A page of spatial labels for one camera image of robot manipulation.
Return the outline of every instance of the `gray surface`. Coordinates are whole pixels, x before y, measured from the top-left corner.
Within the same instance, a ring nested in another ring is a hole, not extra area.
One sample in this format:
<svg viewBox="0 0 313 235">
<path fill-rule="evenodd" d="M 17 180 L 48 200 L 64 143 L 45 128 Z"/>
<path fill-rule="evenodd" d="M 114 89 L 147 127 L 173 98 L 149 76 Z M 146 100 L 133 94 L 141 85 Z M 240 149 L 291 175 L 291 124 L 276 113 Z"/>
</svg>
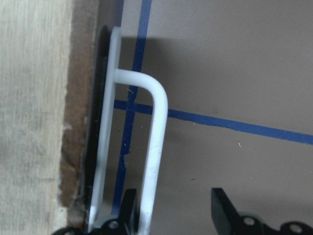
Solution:
<svg viewBox="0 0 313 235">
<path fill-rule="evenodd" d="M 171 109 L 312 134 L 312 9 L 305 0 L 154 0 L 142 71 L 164 85 Z M 125 2 L 121 68 L 132 66 L 139 13 L 139 0 Z M 137 101 L 151 103 L 143 90 Z M 123 130 L 121 111 L 114 117 L 112 158 Z M 140 187 L 149 122 L 136 114 L 126 188 Z M 312 150 L 169 118 L 151 234 L 216 234 L 211 187 L 274 228 L 313 225 Z"/>
</svg>

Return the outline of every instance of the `screw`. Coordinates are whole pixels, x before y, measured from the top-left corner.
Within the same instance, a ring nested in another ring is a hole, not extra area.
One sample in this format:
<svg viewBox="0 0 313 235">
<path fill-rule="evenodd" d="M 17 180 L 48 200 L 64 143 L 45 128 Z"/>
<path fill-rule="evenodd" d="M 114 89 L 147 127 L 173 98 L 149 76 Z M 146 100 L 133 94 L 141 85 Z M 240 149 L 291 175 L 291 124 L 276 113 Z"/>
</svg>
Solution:
<svg viewBox="0 0 313 235">
<path fill-rule="evenodd" d="M 255 224 L 255 221 L 251 217 L 245 217 L 244 218 L 244 223 L 248 226 L 253 226 Z"/>
<path fill-rule="evenodd" d="M 118 228 L 118 222 L 113 220 L 108 224 L 108 227 L 109 227 L 109 229 L 117 229 Z"/>
<path fill-rule="evenodd" d="M 293 231 L 296 234 L 302 233 L 302 228 L 297 224 L 290 224 L 289 228 L 291 231 Z"/>
</svg>

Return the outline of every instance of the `blue tape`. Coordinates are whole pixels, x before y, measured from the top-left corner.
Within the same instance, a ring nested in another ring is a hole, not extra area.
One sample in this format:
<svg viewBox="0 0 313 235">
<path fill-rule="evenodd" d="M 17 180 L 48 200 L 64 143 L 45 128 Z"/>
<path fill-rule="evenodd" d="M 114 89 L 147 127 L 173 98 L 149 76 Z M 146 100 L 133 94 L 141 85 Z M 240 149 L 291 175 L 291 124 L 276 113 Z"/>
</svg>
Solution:
<svg viewBox="0 0 313 235">
<path fill-rule="evenodd" d="M 152 0 L 142 0 L 137 40 L 134 52 L 133 71 L 141 71 L 143 54 L 146 46 L 146 37 L 149 24 L 149 16 Z M 138 87 L 129 86 L 127 102 L 125 102 L 124 110 L 126 117 L 124 123 L 121 151 L 118 162 L 117 176 L 115 182 L 115 190 L 112 204 L 112 214 L 118 214 L 121 206 L 121 200 L 124 190 L 126 168 L 124 165 L 124 157 L 129 154 L 133 124 L 134 124 L 134 102 L 137 97 Z"/>
<path fill-rule="evenodd" d="M 116 109 L 125 110 L 125 101 L 116 100 L 114 103 L 114 107 Z M 137 112 L 141 114 L 152 114 L 152 107 L 149 105 L 144 104 L 135 104 L 132 107 L 132 112 Z M 232 129 L 234 131 L 240 131 L 260 136 L 266 136 L 271 138 L 276 138 L 280 140 L 298 142 L 298 143 L 306 143 L 306 144 L 313 144 L 313 135 L 293 132 L 293 131 L 286 131 L 281 129 L 276 129 L 272 127 L 260 126 L 249 124 L 240 121 L 233 121 L 218 117 L 210 117 L 205 115 L 187 113 L 178 110 L 169 109 L 168 117 L 176 118 L 184 121 L 192 121 L 197 124 L 202 124 L 206 126 L 217 126 L 217 127 L 225 127 Z"/>
</svg>

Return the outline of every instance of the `curved white handle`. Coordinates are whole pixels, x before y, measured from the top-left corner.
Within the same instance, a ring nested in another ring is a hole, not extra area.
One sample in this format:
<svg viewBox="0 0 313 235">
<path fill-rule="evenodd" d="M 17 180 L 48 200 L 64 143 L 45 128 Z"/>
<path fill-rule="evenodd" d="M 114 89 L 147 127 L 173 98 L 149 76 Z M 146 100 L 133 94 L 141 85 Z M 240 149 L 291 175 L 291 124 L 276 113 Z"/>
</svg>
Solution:
<svg viewBox="0 0 313 235">
<path fill-rule="evenodd" d="M 153 77 L 140 72 L 118 69 L 120 44 L 120 29 L 115 27 L 112 31 L 110 41 L 109 60 L 97 152 L 97 166 L 92 189 L 88 232 L 91 232 L 93 229 L 94 222 L 102 204 L 112 126 L 115 85 L 116 83 L 120 83 L 145 88 L 151 93 L 153 99 L 152 123 L 143 176 L 138 229 L 139 235 L 148 235 L 157 188 L 157 177 L 163 148 L 168 102 L 165 90 L 163 89 L 162 85 Z"/>
</svg>

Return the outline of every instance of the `bolt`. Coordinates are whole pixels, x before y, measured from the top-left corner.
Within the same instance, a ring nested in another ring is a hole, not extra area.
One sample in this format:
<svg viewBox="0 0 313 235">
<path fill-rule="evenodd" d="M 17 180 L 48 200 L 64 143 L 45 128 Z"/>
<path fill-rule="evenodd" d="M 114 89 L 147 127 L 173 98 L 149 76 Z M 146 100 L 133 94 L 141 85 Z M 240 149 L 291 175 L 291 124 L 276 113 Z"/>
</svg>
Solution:
<svg viewBox="0 0 313 235">
<path fill-rule="evenodd" d="M 108 224 L 108 227 L 109 227 L 109 229 L 117 229 L 118 228 L 118 222 L 113 220 Z"/>
<path fill-rule="evenodd" d="M 255 224 L 255 221 L 251 217 L 245 217 L 244 218 L 244 223 L 248 226 L 253 226 Z"/>
<path fill-rule="evenodd" d="M 290 230 L 293 231 L 295 234 L 302 233 L 302 228 L 297 224 L 290 224 L 289 226 Z"/>
</svg>

